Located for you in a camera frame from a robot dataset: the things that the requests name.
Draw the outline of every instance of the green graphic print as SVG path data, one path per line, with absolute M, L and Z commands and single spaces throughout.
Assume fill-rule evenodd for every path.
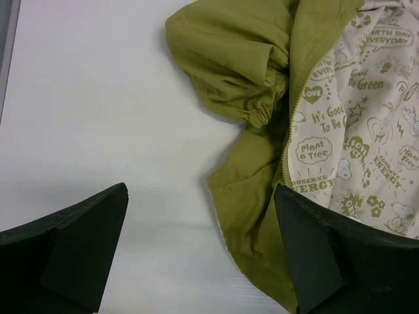
M 293 115 L 289 172 L 312 201 L 419 239 L 419 21 L 392 5 L 366 5 L 312 70 Z

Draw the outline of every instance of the green zipper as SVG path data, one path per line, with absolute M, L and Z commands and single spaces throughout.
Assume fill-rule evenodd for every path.
M 358 1 L 357 5 L 355 6 L 355 11 L 352 14 L 346 14 L 346 12 L 343 12 L 344 15 L 348 15 L 349 17 L 346 17 L 344 19 L 344 22 L 340 27 L 335 27 L 333 32 L 330 32 L 330 37 L 328 37 L 325 43 L 321 43 L 319 45 L 319 48 L 317 49 L 317 52 L 314 54 L 315 57 L 312 58 L 312 64 L 311 67 L 307 67 L 309 70 L 308 73 L 305 73 L 302 75 L 302 77 L 305 77 L 305 80 L 303 81 L 303 84 L 300 82 L 298 83 L 298 88 L 296 90 L 298 91 L 298 98 L 297 102 L 295 103 L 295 106 L 293 108 L 293 113 L 291 115 L 291 119 L 289 121 L 289 129 L 287 132 L 287 135 L 285 137 L 285 148 L 282 151 L 282 177 L 284 184 L 286 187 L 291 188 L 291 176 L 289 174 L 289 167 L 288 167 L 288 150 L 289 145 L 291 144 L 291 138 L 292 138 L 292 123 L 294 120 L 294 117 L 297 113 L 298 106 L 300 104 L 301 98 L 302 98 L 302 91 L 306 88 L 306 85 L 308 83 L 308 80 L 310 79 L 311 74 L 314 72 L 315 68 L 318 66 L 318 64 L 323 60 L 324 57 L 332 50 L 332 48 L 336 45 L 338 40 L 340 39 L 340 36 L 342 35 L 342 32 L 344 31 L 344 28 L 350 23 L 350 20 L 354 18 L 358 12 L 358 10 L 364 5 L 363 1 Z

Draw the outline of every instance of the olive green fabric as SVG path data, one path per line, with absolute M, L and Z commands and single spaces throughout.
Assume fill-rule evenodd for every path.
M 289 182 L 282 155 L 302 86 L 362 5 L 362 0 L 198 0 L 166 22 L 173 58 L 205 106 L 249 122 L 208 185 L 234 261 L 292 313 L 297 300 L 272 193 Z

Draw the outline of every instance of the white table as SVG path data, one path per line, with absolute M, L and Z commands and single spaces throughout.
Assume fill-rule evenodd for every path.
M 22 0 L 0 127 L 0 230 L 125 182 L 101 314 L 285 313 L 223 247 L 205 177 L 240 127 L 202 108 L 165 19 L 188 0 Z

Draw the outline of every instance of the sleeve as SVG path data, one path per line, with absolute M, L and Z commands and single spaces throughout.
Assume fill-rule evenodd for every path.
M 268 124 L 289 86 L 293 18 L 285 2 L 198 0 L 168 19 L 169 49 L 207 108 Z

